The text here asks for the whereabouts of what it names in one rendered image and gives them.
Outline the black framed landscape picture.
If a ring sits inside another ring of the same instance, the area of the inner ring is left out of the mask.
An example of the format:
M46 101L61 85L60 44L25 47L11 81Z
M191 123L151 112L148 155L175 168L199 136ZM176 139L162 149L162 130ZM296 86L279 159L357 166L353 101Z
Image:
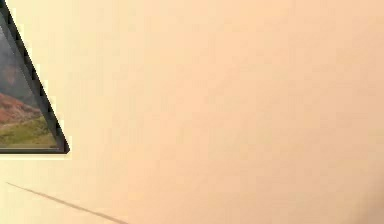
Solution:
M69 151L10 8L0 0L0 154Z

